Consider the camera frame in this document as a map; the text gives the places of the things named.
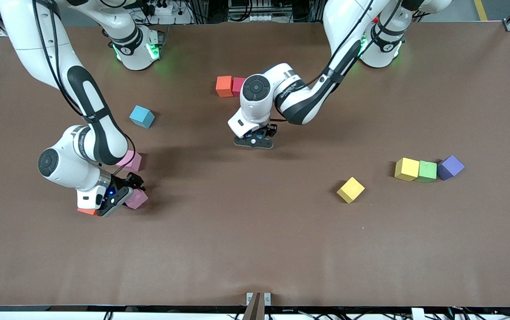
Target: blue cube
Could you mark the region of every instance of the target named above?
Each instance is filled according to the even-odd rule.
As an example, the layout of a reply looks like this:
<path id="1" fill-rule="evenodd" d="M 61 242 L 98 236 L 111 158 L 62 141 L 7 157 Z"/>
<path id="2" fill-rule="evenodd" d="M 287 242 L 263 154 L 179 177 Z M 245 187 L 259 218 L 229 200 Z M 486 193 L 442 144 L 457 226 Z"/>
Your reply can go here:
<path id="1" fill-rule="evenodd" d="M 447 180 L 456 176 L 464 169 L 464 164 L 460 162 L 455 156 L 449 156 L 442 160 L 436 167 L 436 174 L 442 180 Z"/>
<path id="2" fill-rule="evenodd" d="M 129 118 L 131 118 L 136 125 L 148 129 L 154 120 L 154 115 L 149 109 L 137 105 L 133 112 L 131 112 Z"/>

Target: pink cube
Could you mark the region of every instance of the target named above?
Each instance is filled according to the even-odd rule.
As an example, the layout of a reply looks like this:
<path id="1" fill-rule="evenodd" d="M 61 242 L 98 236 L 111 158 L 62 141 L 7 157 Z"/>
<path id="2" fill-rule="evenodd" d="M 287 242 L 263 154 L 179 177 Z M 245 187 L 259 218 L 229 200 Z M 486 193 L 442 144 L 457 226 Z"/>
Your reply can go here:
<path id="1" fill-rule="evenodd" d="M 135 189 L 135 193 L 125 201 L 127 207 L 131 209 L 139 208 L 143 203 L 148 200 L 148 196 L 145 194 L 143 190 Z"/>
<path id="2" fill-rule="evenodd" d="M 241 93 L 241 87 L 243 87 L 243 83 L 245 82 L 245 78 L 239 78 L 235 77 L 233 78 L 233 96 L 239 97 L 239 94 Z"/>
<path id="3" fill-rule="evenodd" d="M 127 151 L 127 154 L 125 154 L 121 161 L 117 162 L 116 166 L 120 167 L 123 164 L 127 164 L 123 170 L 128 172 L 139 172 L 141 167 L 141 160 L 143 160 L 143 157 L 137 152 L 133 160 L 131 160 L 133 153 L 135 153 L 133 150 Z"/>

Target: purple cube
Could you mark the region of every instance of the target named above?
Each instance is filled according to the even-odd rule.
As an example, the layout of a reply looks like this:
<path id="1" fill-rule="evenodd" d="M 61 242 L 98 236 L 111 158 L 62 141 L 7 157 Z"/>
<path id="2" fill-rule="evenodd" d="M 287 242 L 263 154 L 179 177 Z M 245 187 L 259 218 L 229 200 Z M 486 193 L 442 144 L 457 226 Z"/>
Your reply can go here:
<path id="1" fill-rule="evenodd" d="M 462 162 L 458 161 L 455 156 L 449 156 L 438 164 L 436 167 L 436 174 L 442 180 L 447 180 L 456 176 L 463 169 L 464 164 L 462 164 Z"/>

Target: green cube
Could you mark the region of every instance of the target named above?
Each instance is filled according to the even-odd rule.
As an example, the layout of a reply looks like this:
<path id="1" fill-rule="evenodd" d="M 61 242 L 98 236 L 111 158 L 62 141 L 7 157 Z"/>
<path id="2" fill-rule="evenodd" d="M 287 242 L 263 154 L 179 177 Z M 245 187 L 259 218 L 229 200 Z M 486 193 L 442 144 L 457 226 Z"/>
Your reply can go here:
<path id="1" fill-rule="evenodd" d="M 420 161 L 419 177 L 415 181 L 428 184 L 436 180 L 436 163 Z"/>

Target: magenta cube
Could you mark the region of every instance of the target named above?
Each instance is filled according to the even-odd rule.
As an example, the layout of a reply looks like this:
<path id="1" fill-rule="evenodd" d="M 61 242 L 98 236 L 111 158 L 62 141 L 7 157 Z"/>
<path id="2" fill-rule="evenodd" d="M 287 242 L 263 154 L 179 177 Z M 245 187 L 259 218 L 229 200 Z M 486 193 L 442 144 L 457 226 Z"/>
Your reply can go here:
<path id="1" fill-rule="evenodd" d="M 436 174 L 442 180 L 448 180 L 456 176 L 464 169 L 464 164 L 460 162 L 455 156 L 449 156 L 445 160 L 438 163 L 436 167 Z"/>
<path id="2" fill-rule="evenodd" d="M 133 153 L 135 153 L 133 150 L 127 151 L 127 154 L 125 154 L 121 161 L 117 162 L 116 166 L 120 167 L 123 164 L 127 164 L 125 168 L 123 168 L 123 170 L 128 172 L 139 172 L 141 168 L 141 160 L 143 160 L 143 157 L 137 152 L 133 160 L 131 160 L 131 158 L 133 157 Z"/>
<path id="3" fill-rule="evenodd" d="M 231 89 L 234 97 L 239 97 L 241 94 L 241 87 L 243 87 L 243 83 L 245 82 L 245 78 L 235 77 L 233 78 L 233 87 Z"/>
<path id="4" fill-rule="evenodd" d="M 127 207 L 131 209 L 137 209 L 139 208 L 143 203 L 145 203 L 148 200 L 147 194 L 143 190 L 140 189 L 134 189 L 134 193 L 132 196 L 125 201 L 125 204 Z"/>

